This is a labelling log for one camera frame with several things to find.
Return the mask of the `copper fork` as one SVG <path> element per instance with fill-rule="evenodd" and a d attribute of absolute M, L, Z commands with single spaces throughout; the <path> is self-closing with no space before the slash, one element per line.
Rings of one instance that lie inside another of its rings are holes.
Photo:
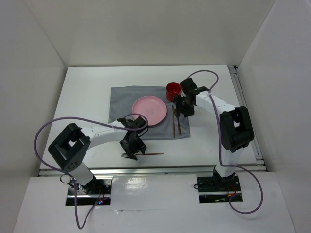
<path fill-rule="evenodd" d="M 137 160 L 137 157 L 138 156 L 152 156 L 152 155 L 164 155 L 165 153 L 136 153 L 134 155 L 128 155 L 126 153 L 122 153 L 122 157 L 123 158 L 129 158 L 129 159 L 134 159 L 134 160 Z"/>

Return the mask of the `copper knife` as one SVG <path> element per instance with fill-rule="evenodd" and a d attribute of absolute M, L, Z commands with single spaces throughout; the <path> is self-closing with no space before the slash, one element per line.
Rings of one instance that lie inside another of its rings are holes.
<path fill-rule="evenodd" d="M 172 105 L 172 115 L 173 115 L 173 138 L 175 139 L 175 107 Z"/>

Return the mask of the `copper spoon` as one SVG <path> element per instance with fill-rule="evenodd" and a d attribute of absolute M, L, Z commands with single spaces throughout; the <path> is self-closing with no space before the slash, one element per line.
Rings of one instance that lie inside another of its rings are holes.
<path fill-rule="evenodd" d="M 178 124 L 178 133 L 179 133 L 179 135 L 181 135 L 182 134 L 182 130 L 181 130 L 179 116 L 177 116 L 176 119 L 177 119 L 177 124 Z"/>

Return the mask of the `red mug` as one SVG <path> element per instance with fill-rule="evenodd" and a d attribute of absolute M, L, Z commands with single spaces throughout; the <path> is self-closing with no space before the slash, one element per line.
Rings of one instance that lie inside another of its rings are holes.
<path fill-rule="evenodd" d="M 182 89 L 179 83 L 171 82 L 166 86 L 166 99 L 170 102 L 174 102 L 177 96 L 180 96 Z"/>

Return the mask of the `pink plate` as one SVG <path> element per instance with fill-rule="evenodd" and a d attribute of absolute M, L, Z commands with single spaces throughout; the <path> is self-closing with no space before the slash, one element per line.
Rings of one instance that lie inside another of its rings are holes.
<path fill-rule="evenodd" d="M 167 114 L 167 107 L 163 100 L 155 96 L 144 96 L 137 99 L 132 105 L 134 119 L 143 115 L 147 118 L 148 126 L 161 123 Z"/>

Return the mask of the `grey cloth placemat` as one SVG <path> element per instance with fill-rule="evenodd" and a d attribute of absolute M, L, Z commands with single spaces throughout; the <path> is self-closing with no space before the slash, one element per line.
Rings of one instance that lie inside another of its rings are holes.
<path fill-rule="evenodd" d="M 166 88 L 162 86 L 126 86 L 112 87 L 110 95 L 109 122 L 132 113 L 134 102 L 144 96 L 155 96 L 164 101 L 167 114 L 164 120 L 156 126 L 149 126 L 149 130 L 142 136 L 144 140 L 173 140 L 172 102 L 166 99 Z M 182 134 L 178 133 L 177 120 L 175 121 L 175 139 L 190 137 L 189 120 L 180 117 Z"/>

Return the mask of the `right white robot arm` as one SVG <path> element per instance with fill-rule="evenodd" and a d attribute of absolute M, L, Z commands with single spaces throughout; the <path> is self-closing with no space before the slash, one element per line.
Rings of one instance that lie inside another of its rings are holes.
<path fill-rule="evenodd" d="M 180 86 L 183 95 L 175 98 L 177 115 L 190 117 L 198 106 L 216 117 L 218 163 L 212 176 L 199 181 L 197 188 L 203 192 L 223 191 L 234 181 L 240 156 L 255 137 L 248 109 L 226 103 L 208 88 L 198 87 L 192 78 L 183 80 Z"/>

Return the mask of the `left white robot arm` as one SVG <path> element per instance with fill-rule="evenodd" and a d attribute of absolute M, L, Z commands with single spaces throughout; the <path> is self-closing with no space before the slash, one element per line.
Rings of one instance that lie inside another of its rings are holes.
<path fill-rule="evenodd" d="M 81 128 L 71 123 L 54 139 L 48 151 L 60 169 L 73 176 L 79 189 L 89 194 L 100 186 L 100 182 L 83 163 L 86 152 L 93 147 L 117 141 L 129 159 L 137 160 L 137 153 L 146 152 L 140 134 L 147 128 L 147 121 L 141 116 L 135 120 L 119 118 L 99 127 Z"/>

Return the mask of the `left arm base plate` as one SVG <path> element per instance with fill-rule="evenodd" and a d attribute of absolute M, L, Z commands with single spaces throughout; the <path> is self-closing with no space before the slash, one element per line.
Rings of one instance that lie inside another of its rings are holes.
<path fill-rule="evenodd" d="M 111 178 L 97 179 L 88 187 L 81 186 L 78 183 L 74 185 L 72 178 L 69 181 L 64 181 L 62 176 L 60 177 L 60 182 L 68 186 L 66 206 L 74 206 L 74 192 L 77 194 L 77 206 L 92 206 L 94 203 L 97 203 L 99 206 L 105 206 L 111 203 Z"/>

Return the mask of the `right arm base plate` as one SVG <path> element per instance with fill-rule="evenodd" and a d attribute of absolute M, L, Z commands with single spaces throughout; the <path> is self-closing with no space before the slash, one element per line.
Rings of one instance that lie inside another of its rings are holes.
<path fill-rule="evenodd" d="M 202 203 L 225 203 L 243 202 L 241 186 L 238 176 L 233 181 L 216 186 L 212 183 L 211 177 L 197 177 L 197 183 L 193 186 L 198 191 L 199 202 Z"/>

